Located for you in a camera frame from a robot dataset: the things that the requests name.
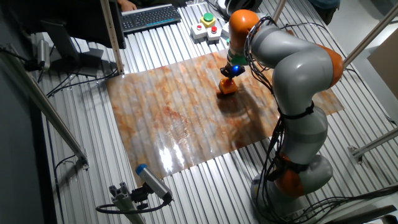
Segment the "green button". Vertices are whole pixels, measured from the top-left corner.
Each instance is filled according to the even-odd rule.
[[[212,20],[213,20],[213,15],[212,15],[212,13],[205,13],[204,15],[203,15],[203,19],[206,21],[206,22],[211,22]]]

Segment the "keyboard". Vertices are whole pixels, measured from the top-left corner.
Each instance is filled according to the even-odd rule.
[[[180,21],[180,14],[171,4],[122,12],[123,32],[125,34],[173,24]]]

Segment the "metal rod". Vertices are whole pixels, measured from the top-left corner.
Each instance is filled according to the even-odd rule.
[[[15,50],[9,46],[8,49],[11,52]],[[20,84],[24,87],[25,91],[29,94],[29,97],[33,99],[35,104],[43,112],[46,118],[51,122],[53,127],[57,130],[62,139],[68,144],[70,149],[76,154],[81,160],[85,168],[88,168],[87,155],[80,147],[75,137],[69,131],[68,127],[62,121],[57,111],[49,102],[49,99],[44,95],[36,81],[25,71],[21,61],[12,55],[1,53],[0,59],[7,65],[13,75],[19,80]]]
[[[398,3],[387,13],[382,21],[380,21],[373,30],[356,46],[356,48],[344,60],[344,68],[346,68],[353,60],[383,31],[386,26],[398,14]]]
[[[380,146],[381,144],[395,138],[398,136],[398,128],[393,129],[392,131],[389,131],[386,134],[383,134],[382,136],[378,137],[376,140],[367,143],[365,146],[361,147],[360,149],[357,149],[353,152],[354,158],[358,158],[359,156],[362,156],[365,152],[368,152],[375,147]]]
[[[124,68],[122,63],[122,58],[120,56],[120,49],[118,44],[118,38],[116,37],[116,31],[114,29],[112,12],[109,6],[108,0],[101,0],[102,11],[104,13],[106,27],[108,28],[109,39],[111,40],[111,45],[113,49],[113,54],[116,59],[116,66],[118,67],[119,75],[124,74]]]
[[[274,19],[275,22],[278,21],[280,14],[282,13],[282,10],[284,9],[286,4],[286,0],[280,0],[278,2],[278,5],[276,6],[276,10],[274,12],[274,16],[272,18]]]

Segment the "person's hand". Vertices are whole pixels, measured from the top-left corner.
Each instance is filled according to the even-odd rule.
[[[122,12],[133,11],[137,9],[137,6],[128,0],[118,1],[118,3],[122,8]]]

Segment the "orange object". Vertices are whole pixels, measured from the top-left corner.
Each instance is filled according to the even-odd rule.
[[[230,80],[229,78],[221,79],[220,83],[218,84],[218,88],[220,88],[223,94],[234,93],[238,90],[238,87],[236,86],[234,80]]]
[[[290,34],[290,35],[294,36],[294,33],[293,33],[293,31],[292,31],[292,30],[287,30],[286,32],[287,32],[288,34]]]
[[[286,161],[290,161],[286,155],[280,154],[280,156]],[[276,179],[275,184],[282,193],[290,197],[300,197],[304,195],[304,188],[301,184],[300,177],[291,169],[287,169],[286,172]]]
[[[319,45],[321,48],[325,49],[328,52],[331,62],[333,64],[333,80],[331,82],[330,87],[334,86],[338,80],[340,80],[343,70],[344,70],[344,61],[341,58],[341,55],[336,53],[334,50],[329,49],[325,46]]]
[[[243,50],[246,36],[259,20],[257,14],[250,10],[240,9],[232,13],[229,18],[229,42],[233,50]]]

